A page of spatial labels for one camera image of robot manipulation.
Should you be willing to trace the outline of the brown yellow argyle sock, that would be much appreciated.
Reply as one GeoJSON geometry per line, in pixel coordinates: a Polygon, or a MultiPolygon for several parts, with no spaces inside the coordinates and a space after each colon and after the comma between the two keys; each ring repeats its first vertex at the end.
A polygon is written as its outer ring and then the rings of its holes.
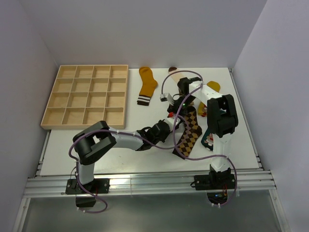
{"type": "Polygon", "coordinates": [[[195,107],[185,117],[189,126],[185,125],[185,130],[177,143],[181,143],[178,149],[185,157],[189,157],[198,138],[202,135],[202,128],[198,125],[197,111],[195,107]]]}

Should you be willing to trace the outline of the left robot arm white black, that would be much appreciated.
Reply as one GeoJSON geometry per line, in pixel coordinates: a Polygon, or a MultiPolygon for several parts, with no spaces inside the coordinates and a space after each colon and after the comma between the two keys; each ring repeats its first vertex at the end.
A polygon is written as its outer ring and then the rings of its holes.
{"type": "Polygon", "coordinates": [[[134,132],[116,130],[106,121],[99,121],[75,135],[73,149],[78,154],[77,188],[89,193],[94,187],[94,164],[112,148],[126,148],[133,151],[151,149],[159,142],[165,142],[172,130],[169,119],[158,121],[151,127],[134,132]]]}

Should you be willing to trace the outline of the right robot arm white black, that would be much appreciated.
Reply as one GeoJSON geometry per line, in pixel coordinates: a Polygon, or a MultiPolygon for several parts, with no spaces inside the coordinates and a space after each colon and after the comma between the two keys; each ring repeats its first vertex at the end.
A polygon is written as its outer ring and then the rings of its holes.
{"type": "Polygon", "coordinates": [[[207,107],[207,126],[213,135],[213,152],[210,163],[209,183],[213,188],[220,188],[231,174],[230,143],[232,134],[238,126],[238,115],[232,95],[223,95],[208,85],[199,77],[182,78],[177,83],[182,93],[180,101],[172,106],[174,117],[186,110],[194,99],[200,100],[207,107]]]}

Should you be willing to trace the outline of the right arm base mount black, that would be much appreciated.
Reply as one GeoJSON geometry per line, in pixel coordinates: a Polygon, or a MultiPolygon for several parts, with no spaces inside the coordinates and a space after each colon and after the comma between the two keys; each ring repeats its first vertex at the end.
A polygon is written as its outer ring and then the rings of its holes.
{"type": "Polygon", "coordinates": [[[236,181],[233,174],[219,175],[204,174],[195,175],[190,187],[196,191],[205,190],[208,200],[215,205],[222,205],[228,201],[228,190],[235,189],[236,181]]]}

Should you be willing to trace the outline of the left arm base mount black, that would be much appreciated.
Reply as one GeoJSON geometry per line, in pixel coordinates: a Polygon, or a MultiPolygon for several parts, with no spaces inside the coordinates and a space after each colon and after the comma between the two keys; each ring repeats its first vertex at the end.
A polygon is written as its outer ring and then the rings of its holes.
{"type": "MultiPolygon", "coordinates": [[[[94,179],[88,184],[83,185],[84,189],[91,192],[92,194],[98,196],[99,194],[107,194],[109,192],[110,180],[108,178],[94,179]]],[[[86,194],[86,192],[79,186],[75,178],[69,179],[67,181],[67,186],[65,190],[66,195],[81,195],[86,194]]],[[[75,197],[76,206],[79,208],[92,208],[96,199],[93,196],[89,197],[75,197]]]]}

